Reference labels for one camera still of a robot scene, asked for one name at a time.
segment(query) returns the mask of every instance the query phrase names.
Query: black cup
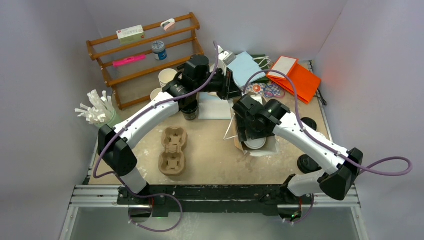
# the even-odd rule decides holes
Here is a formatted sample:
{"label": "black cup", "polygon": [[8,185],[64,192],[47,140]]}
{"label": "black cup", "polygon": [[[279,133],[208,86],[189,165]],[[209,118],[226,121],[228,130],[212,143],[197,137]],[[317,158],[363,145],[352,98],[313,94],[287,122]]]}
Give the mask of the black cup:
{"label": "black cup", "polygon": [[182,114],[184,115],[184,118],[188,121],[193,121],[194,119],[196,119],[198,111],[199,103],[197,100],[190,103],[188,106],[181,110]]}

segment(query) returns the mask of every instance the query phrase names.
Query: brown cup carrier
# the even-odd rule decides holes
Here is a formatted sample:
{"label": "brown cup carrier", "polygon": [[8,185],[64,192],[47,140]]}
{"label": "brown cup carrier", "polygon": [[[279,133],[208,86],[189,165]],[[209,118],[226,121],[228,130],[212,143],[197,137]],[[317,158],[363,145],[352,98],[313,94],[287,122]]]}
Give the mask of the brown cup carrier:
{"label": "brown cup carrier", "polygon": [[162,133],[165,151],[159,156],[159,170],[166,176],[178,176],[186,169],[183,150],[187,146],[187,131],[182,127],[168,127]]}

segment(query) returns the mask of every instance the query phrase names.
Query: orange box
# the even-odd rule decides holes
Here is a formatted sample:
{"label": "orange box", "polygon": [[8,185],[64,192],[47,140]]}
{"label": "orange box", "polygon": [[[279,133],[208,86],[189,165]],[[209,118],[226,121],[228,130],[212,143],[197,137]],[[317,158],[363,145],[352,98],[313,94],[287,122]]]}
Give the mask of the orange box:
{"label": "orange box", "polygon": [[[317,92],[321,79],[311,73],[308,69],[298,64],[298,61],[299,59],[296,58],[280,56],[271,69],[286,74],[293,81],[294,86],[296,87],[297,98],[305,104],[308,104]],[[275,72],[268,72],[266,76],[287,92],[292,95],[295,94],[290,82],[282,75]]]}

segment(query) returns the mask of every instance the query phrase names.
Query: beige table surface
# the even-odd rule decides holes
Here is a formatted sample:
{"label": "beige table surface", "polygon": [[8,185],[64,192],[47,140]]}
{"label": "beige table surface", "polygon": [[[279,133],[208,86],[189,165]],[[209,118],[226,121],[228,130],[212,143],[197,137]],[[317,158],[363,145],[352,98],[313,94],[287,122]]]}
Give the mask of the beige table surface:
{"label": "beige table surface", "polygon": [[[154,86],[145,82],[130,82],[128,89],[152,91]],[[286,93],[284,98],[278,98],[292,111],[295,109],[294,97]],[[146,103],[138,104],[118,114],[123,120],[143,108]],[[309,104],[299,101],[300,116],[316,121],[317,131],[327,138],[328,132],[323,119],[318,99]],[[297,147],[276,137],[279,154],[272,156],[252,157],[243,154],[234,146],[234,141],[223,140],[230,120],[199,120],[187,121],[181,112],[171,116],[149,132],[133,149],[138,159],[137,168],[149,184],[153,185],[250,185],[250,184],[282,184],[291,174],[302,174],[297,167],[297,160],[303,152]],[[180,176],[165,176],[159,171],[159,155],[164,150],[161,144],[162,132],[167,127],[183,127],[187,130],[188,142],[184,150],[186,169]],[[100,163],[97,174],[110,171],[104,161]],[[114,175],[100,179],[91,177],[90,185],[119,185]]]}

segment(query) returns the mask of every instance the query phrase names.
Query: wooden rack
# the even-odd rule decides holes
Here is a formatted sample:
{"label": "wooden rack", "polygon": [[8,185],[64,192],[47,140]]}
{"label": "wooden rack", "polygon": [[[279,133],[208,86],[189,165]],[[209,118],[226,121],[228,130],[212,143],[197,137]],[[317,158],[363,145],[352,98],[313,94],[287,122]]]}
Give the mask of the wooden rack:
{"label": "wooden rack", "polygon": [[[167,33],[162,34],[162,35],[146,38],[146,39],[138,41],[138,42],[133,42],[133,43],[130,43],[130,44],[127,44],[127,45],[122,45],[122,46],[119,46],[119,47],[116,47],[116,48],[113,48],[113,49],[110,49],[110,50],[106,50],[106,51],[103,51],[103,52],[99,52],[99,53],[97,53],[95,51],[93,46],[99,45],[99,44],[104,44],[104,43],[107,43],[107,42],[110,42],[110,41],[113,41],[113,40],[117,40],[118,35],[115,34],[115,35],[103,37],[103,38],[93,40],[93,41],[86,41],[87,49],[88,49],[88,55],[90,56],[91,60],[97,61],[98,65],[100,66],[101,73],[102,73],[103,78],[104,78],[104,83],[106,84],[106,86],[111,87],[113,89],[113,94],[115,95],[116,103],[117,103],[119,109],[122,110],[122,109],[130,107],[132,105],[139,104],[139,103],[142,103],[144,101],[147,101],[147,100],[150,99],[150,96],[144,96],[144,97],[141,97],[139,99],[136,99],[136,100],[133,100],[133,101],[130,101],[130,102],[122,103],[121,99],[120,99],[120,95],[119,95],[118,90],[117,90],[118,84],[125,83],[125,82],[133,80],[135,78],[139,78],[139,77],[145,76],[147,74],[154,73],[156,71],[161,71],[163,69],[170,68],[170,67],[175,66],[175,65],[181,65],[181,64],[185,63],[186,61],[188,61],[192,54],[190,54],[186,57],[165,63],[165,64],[161,64],[161,65],[149,68],[149,69],[145,69],[145,70],[127,75],[127,76],[119,77],[117,79],[112,79],[111,74],[109,73],[109,71],[107,69],[108,67],[113,66],[113,62],[109,61],[109,62],[103,63],[103,61],[100,59],[101,57],[111,55],[111,54],[114,54],[114,53],[118,53],[120,51],[124,51],[124,50],[134,48],[134,47],[137,47],[137,46],[140,46],[140,45],[148,44],[148,43],[151,43],[151,42],[154,42],[154,41],[157,41],[157,40],[161,40],[161,39],[164,39],[164,38],[168,38],[168,37],[171,37],[171,36],[174,36],[174,35],[177,35],[177,34],[182,34],[182,33],[188,32],[188,31],[191,31],[191,37],[180,40],[180,41],[176,41],[176,42],[166,44],[165,45],[166,49],[170,49],[170,48],[176,47],[178,45],[182,45],[182,44],[185,44],[185,43],[192,42],[194,54],[201,54],[201,55],[204,54],[203,48],[200,45],[198,38],[196,36],[196,30],[200,29],[200,24],[199,24],[198,19],[195,16],[195,14],[190,12],[187,15],[179,16],[179,17],[176,17],[174,19],[175,19],[176,22],[180,22],[180,21],[190,19],[191,25],[188,26],[188,27],[182,28],[182,29],[178,29],[178,30],[174,30],[174,31],[171,31],[171,32],[167,32]],[[154,23],[154,24],[151,24],[151,25],[143,26],[143,30],[148,31],[148,30],[152,30],[152,29],[155,29],[155,28],[160,28],[161,23],[162,22],[157,22],[157,23]],[[152,53],[152,50],[150,49],[150,50],[143,51],[143,52],[140,52],[140,53],[137,53],[137,54],[126,56],[124,58],[116,59],[115,61],[123,60],[123,59],[129,58],[129,57],[139,56],[139,55],[148,55],[148,54],[151,54],[151,53]]]}

